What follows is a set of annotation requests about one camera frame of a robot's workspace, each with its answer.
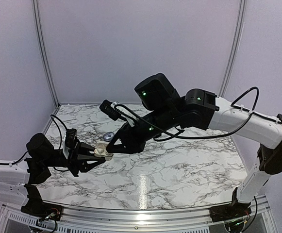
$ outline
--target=metal frame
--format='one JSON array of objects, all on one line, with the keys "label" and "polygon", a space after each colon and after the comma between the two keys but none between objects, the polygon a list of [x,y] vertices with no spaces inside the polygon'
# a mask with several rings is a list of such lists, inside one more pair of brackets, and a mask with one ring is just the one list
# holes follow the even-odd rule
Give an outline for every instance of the metal frame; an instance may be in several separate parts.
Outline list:
[{"label": "metal frame", "polygon": [[224,79],[222,82],[222,85],[220,87],[218,95],[221,97],[224,97],[227,91],[227,86],[230,80],[230,77],[232,75],[232,68],[233,64],[236,58],[237,51],[239,49],[241,35],[242,35],[242,29],[244,25],[244,16],[245,16],[245,10],[246,10],[246,4],[247,0],[240,0],[239,4],[239,11],[238,11],[238,20],[236,25],[236,30],[234,33],[233,43],[232,43],[232,50],[229,55],[228,64],[225,70]]},{"label": "metal frame", "polygon": [[[273,219],[265,195],[258,196],[258,214],[263,214],[264,222],[269,233],[276,233]],[[171,209],[171,210],[112,210],[89,207],[62,205],[61,221],[56,232],[159,232],[183,233],[208,229],[209,226],[224,224],[213,223],[210,218],[209,206]],[[251,205],[255,213],[255,202]],[[4,232],[7,220],[11,219],[30,226],[35,225],[38,217],[20,212],[20,206],[3,205],[0,213],[0,232]],[[45,223],[47,229],[53,229],[54,222]]]},{"label": "metal frame", "polygon": [[47,53],[46,53],[46,47],[45,47],[45,42],[44,42],[44,37],[43,37],[43,32],[41,28],[41,20],[40,20],[40,14],[39,14],[39,6],[38,6],[38,1],[37,0],[32,0],[32,5],[33,5],[33,14],[34,14],[34,22],[35,22],[35,27],[36,27],[36,33],[37,33],[37,40],[38,40],[38,46],[42,58],[42,63],[43,67],[45,70],[45,75],[48,83],[48,87],[50,90],[51,98],[56,107],[59,106],[59,100],[57,97],[57,93],[55,91],[54,87],[54,82],[49,66],[49,62],[47,59]]}]

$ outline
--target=black cable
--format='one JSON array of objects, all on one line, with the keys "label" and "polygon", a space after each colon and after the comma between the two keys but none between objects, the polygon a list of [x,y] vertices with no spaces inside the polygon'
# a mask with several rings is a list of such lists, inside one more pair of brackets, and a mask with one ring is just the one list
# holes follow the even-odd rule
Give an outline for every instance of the black cable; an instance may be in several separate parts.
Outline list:
[{"label": "black cable", "polygon": [[57,228],[58,228],[58,223],[57,223],[56,220],[54,220],[54,224],[55,224],[54,229],[53,229],[51,232],[49,232],[49,233],[54,233],[54,232],[57,230]]},{"label": "black cable", "polygon": [[[258,101],[258,97],[259,97],[259,89],[257,87],[252,87],[250,88],[249,90],[247,90],[246,92],[244,92],[241,96],[239,96],[234,102],[233,104],[235,104],[237,101],[239,101],[241,98],[243,98],[243,96],[245,96],[248,92],[252,91],[252,90],[256,90],[256,97],[255,97],[255,101],[254,101],[254,104],[253,104],[253,107],[252,107],[252,110],[255,109],[256,107],[256,104],[257,104],[257,101]],[[226,137],[226,136],[231,136],[233,135],[234,133],[238,132],[240,129],[242,129],[246,124],[247,122],[251,119],[253,113],[250,113],[249,114],[249,117],[242,123],[242,125],[240,125],[237,129],[235,129],[234,131],[230,132],[230,133],[226,133],[226,134],[219,134],[219,135],[211,135],[211,136],[202,136],[202,137],[189,137],[189,136],[178,136],[178,135],[175,135],[175,134],[172,134],[172,133],[169,133],[168,131],[165,131],[153,124],[151,124],[150,122],[148,122],[147,120],[143,119],[142,117],[140,117],[138,114],[136,114],[134,111],[132,111],[130,108],[128,108],[127,106],[123,105],[123,104],[116,104],[114,106],[114,108],[116,109],[117,107],[123,107],[124,109],[126,109],[128,112],[130,112],[132,115],[134,115],[136,118],[138,118],[139,120],[149,124],[150,126],[158,129],[159,131],[169,135],[169,136],[172,136],[172,137],[175,137],[175,138],[179,138],[179,139],[192,139],[192,140],[201,140],[201,139],[213,139],[213,138],[221,138],[221,137]]]},{"label": "black cable", "polygon": [[257,101],[258,101],[258,97],[259,97],[259,89],[256,86],[251,87],[250,89],[246,90],[244,93],[241,94],[241,96],[239,96],[238,98],[236,98],[232,103],[231,103],[231,107],[233,107],[239,100],[241,100],[244,96],[246,96],[249,92],[256,90],[256,97],[255,97],[255,101],[252,107],[252,110],[255,109],[256,105],[257,105]]},{"label": "black cable", "polygon": [[[60,134],[60,146],[59,146],[59,149],[61,149],[61,145],[62,145],[62,133],[61,133],[61,130],[60,130],[60,127],[59,125],[57,124],[57,122],[54,120],[54,117],[55,115],[51,114],[50,115],[50,118],[52,119],[52,121],[55,123],[55,125],[57,126],[58,130],[59,130],[59,134]],[[58,119],[63,126],[65,126],[65,124],[61,121],[61,119],[59,119],[57,116],[55,117],[56,119]],[[69,171],[69,169],[67,170],[59,170],[59,169],[56,169],[54,166],[53,166],[53,169],[56,170],[56,171],[60,171],[60,172],[66,172],[66,171]]]},{"label": "black cable", "polygon": [[57,116],[54,115],[54,114],[51,114],[50,117],[54,117],[54,118],[56,118],[58,121],[60,121],[60,123],[64,126],[65,130],[67,130],[66,125],[64,124],[64,122],[63,122],[59,117],[57,117]]},{"label": "black cable", "polygon": [[28,153],[28,151],[27,152],[25,152],[17,161],[15,161],[15,162],[12,162],[12,163],[0,163],[0,165],[15,165],[15,164],[17,164],[17,163],[19,163],[23,158],[24,158],[24,156],[26,155]]},{"label": "black cable", "polygon": [[130,116],[130,115],[128,115],[128,114],[125,114],[124,112],[120,111],[119,109],[116,109],[116,108],[115,108],[115,110],[116,110],[117,112],[119,112],[120,114],[122,114],[123,116],[125,116],[125,117],[127,117],[127,118],[133,120],[134,123],[136,123],[136,120],[135,120],[132,116]]},{"label": "black cable", "polygon": [[68,169],[67,170],[59,170],[59,169],[56,169],[55,167],[53,167],[54,170],[56,171],[60,171],[60,172],[66,172],[66,171],[69,171]]},{"label": "black cable", "polygon": [[59,130],[59,134],[60,134],[60,145],[59,145],[59,149],[61,149],[62,146],[62,133],[60,130],[59,125],[57,124],[57,122],[54,120],[53,115],[50,115],[51,120],[54,122],[54,124],[57,126],[58,130]]},{"label": "black cable", "polygon": [[[178,130],[178,132],[175,134],[176,136],[178,136],[178,135],[180,135],[181,133],[183,133],[185,130],[182,130],[182,129],[178,129],[178,128],[176,128],[175,127],[175,129],[177,129]],[[168,140],[170,140],[170,139],[172,139],[172,138],[174,138],[174,137],[166,137],[166,138],[162,138],[162,139],[159,139],[159,138],[154,138],[153,140],[155,141],[155,142],[165,142],[165,141],[168,141]]]},{"label": "black cable", "polygon": [[254,217],[252,219],[252,221],[249,223],[249,225],[242,231],[242,232],[245,232],[251,225],[252,223],[254,222],[256,216],[257,216],[257,207],[258,207],[258,204],[257,204],[257,200],[256,200],[256,197],[254,196],[254,200],[255,200],[255,206],[256,206],[256,210],[255,210],[255,214],[254,214]]}]

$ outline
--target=marble surface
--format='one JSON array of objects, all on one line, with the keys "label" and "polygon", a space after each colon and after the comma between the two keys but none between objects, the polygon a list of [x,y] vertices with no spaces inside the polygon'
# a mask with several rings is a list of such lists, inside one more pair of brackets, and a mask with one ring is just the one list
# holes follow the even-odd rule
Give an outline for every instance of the marble surface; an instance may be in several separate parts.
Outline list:
[{"label": "marble surface", "polygon": [[[141,105],[128,106],[141,116],[147,113]],[[108,118],[98,105],[64,105],[57,116],[68,128],[77,129],[81,141],[91,145],[124,123]],[[190,128],[183,135],[218,133],[222,132]],[[59,146],[54,124],[46,137],[56,148]],[[52,176],[38,185],[44,200],[112,209],[185,208],[230,201],[232,191],[246,176],[229,137],[150,140],[142,153],[114,154],[111,161],[88,173],[79,173],[79,177],[52,168],[50,171]]]}]

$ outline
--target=white robotic arm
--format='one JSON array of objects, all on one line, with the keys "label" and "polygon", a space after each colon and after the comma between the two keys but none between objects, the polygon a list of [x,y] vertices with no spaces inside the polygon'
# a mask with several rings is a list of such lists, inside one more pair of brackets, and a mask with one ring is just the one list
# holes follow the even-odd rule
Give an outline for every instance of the white robotic arm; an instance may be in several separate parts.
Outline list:
[{"label": "white robotic arm", "polygon": [[[222,97],[216,98],[216,106],[219,107],[219,110],[214,112],[209,125],[209,129],[212,130],[232,132],[238,128],[250,114],[250,112],[231,107],[231,102]],[[277,117],[263,116],[280,122]],[[282,141],[282,125],[252,115],[248,123],[236,134],[252,139],[269,149],[275,149]]]}]

